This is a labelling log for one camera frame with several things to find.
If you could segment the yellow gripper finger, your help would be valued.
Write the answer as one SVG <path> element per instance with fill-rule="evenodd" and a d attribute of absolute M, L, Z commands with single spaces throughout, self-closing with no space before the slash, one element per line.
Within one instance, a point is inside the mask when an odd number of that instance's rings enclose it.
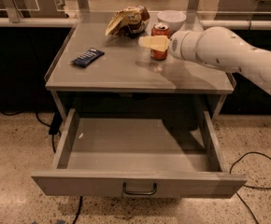
<path fill-rule="evenodd" d="M 169 38 L 166 35 L 141 36 L 138 45 L 143 48 L 165 52 L 169 47 Z"/>

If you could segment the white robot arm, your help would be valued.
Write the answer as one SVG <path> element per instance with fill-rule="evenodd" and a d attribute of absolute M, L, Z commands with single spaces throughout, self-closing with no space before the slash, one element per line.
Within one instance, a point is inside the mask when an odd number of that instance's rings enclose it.
<path fill-rule="evenodd" d="M 142 36 L 138 44 L 157 51 L 168 50 L 176 59 L 238 73 L 271 95 L 271 51 L 252 46 L 227 28 L 177 31 L 170 38 Z"/>

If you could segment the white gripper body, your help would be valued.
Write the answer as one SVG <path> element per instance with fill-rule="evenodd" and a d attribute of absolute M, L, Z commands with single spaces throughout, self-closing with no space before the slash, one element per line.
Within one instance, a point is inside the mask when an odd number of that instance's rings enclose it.
<path fill-rule="evenodd" d="M 198 61 L 196 47 L 201 34 L 190 30 L 173 33 L 169 41 L 169 53 L 176 59 Z"/>

